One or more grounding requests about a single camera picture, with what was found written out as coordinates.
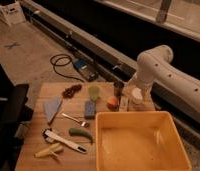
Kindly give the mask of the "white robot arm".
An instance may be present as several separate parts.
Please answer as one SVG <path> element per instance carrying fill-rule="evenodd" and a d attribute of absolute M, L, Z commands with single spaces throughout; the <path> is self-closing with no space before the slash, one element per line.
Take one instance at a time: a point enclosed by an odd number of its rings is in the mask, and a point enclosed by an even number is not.
<path fill-rule="evenodd" d="M 200 80 L 174 68 L 170 64 L 172 59 L 173 51 L 167 45 L 141 52 L 137 57 L 136 72 L 127 84 L 146 92 L 158 80 L 200 114 Z"/>

